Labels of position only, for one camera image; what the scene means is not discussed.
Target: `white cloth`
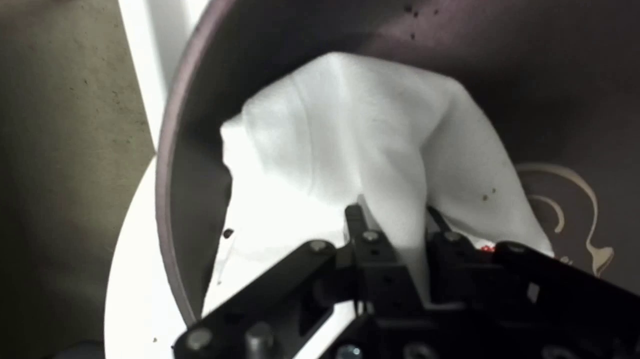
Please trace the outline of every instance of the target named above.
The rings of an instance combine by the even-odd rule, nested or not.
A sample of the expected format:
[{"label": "white cloth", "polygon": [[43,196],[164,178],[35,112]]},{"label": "white cloth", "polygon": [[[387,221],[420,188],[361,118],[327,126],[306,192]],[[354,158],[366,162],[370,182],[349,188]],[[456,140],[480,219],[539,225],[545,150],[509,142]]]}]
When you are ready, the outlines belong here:
[{"label": "white cloth", "polygon": [[247,100],[222,140],[233,235],[220,239],[204,313],[308,239],[344,245],[344,208],[358,196],[416,283],[425,204],[475,243],[551,253],[500,138],[451,78],[327,54]]}]

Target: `curved metal surface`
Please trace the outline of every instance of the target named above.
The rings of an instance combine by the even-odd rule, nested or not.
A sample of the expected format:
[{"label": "curved metal surface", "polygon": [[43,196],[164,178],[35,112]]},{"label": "curved metal surface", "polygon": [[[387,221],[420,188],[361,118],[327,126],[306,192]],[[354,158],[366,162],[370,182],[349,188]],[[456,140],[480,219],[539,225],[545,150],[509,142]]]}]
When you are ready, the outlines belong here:
[{"label": "curved metal surface", "polygon": [[637,225],[620,214],[640,212],[624,192],[640,182],[628,172],[640,168],[637,18],[634,0],[214,0],[178,68],[157,150],[160,247],[185,323],[199,317],[224,225],[222,120],[330,50],[457,78],[514,162],[588,178],[602,204],[594,241],[628,245]]}]

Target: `white fabric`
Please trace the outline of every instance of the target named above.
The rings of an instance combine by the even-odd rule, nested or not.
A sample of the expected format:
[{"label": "white fabric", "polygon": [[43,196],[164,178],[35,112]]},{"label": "white fabric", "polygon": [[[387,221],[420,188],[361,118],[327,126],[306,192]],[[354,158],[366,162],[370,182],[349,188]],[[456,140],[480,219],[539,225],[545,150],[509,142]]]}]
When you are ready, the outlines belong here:
[{"label": "white fabric", "polygon": [[222,138],[233,235],[220,239],[204,313],[308,239],[344,245],[344,208],[358,196],[417,283],[425,204],[475,243],[551,253],[494,128],[440,74],[327,54],[247,100]]}]

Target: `grey background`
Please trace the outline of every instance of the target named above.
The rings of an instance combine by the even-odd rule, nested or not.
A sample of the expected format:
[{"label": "grey background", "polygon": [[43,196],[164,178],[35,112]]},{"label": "grey background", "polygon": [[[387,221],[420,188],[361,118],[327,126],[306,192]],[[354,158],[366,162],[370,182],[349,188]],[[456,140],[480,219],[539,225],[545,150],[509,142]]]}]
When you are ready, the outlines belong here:
[{"label": "grey background", "polygon": [[152,158],[115,0],[0,2],[0,357],[101,337],[110,257]]}]

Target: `white surface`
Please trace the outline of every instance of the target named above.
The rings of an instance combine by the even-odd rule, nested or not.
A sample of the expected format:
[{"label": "white surface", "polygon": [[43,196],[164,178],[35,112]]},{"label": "white surface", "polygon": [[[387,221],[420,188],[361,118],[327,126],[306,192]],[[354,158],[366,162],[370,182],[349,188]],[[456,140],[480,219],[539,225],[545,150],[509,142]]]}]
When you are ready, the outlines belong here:
[{"label": "white surface", "polygon": [[107,359],[170,359],[185,329],[164,275],[152,162],[126,214],[105,291],[103,349]]},{"label": "white surface", "polygon": [[[344,245],[344,208],[359,196],[422,299],[425,204],[475,241],[551,253],[500,138],[449,78],[330,54],[247,100],[222,138],[233,235],[220,241],[204,313],[308,239]],[[339,327],[352,315],[332,319]]]},{"label": "white surface", "polygon": [[119,0],[153,148],[174,72],[205,4],[207,0]]}]

